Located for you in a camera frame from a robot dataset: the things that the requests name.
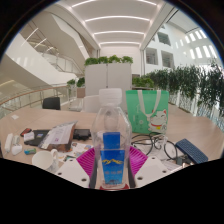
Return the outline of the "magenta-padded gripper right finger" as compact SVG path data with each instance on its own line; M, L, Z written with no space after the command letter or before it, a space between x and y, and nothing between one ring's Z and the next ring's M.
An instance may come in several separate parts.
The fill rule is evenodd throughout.
M129 185L140 188L169 174L169 170L156 156L146 156L140 150L130 147Z

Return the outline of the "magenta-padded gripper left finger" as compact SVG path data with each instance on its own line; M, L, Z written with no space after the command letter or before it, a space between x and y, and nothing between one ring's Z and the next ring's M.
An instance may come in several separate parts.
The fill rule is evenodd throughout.
M56 175L81 187L94 189L97 177L94 149L87 150L78 158L68 159Z

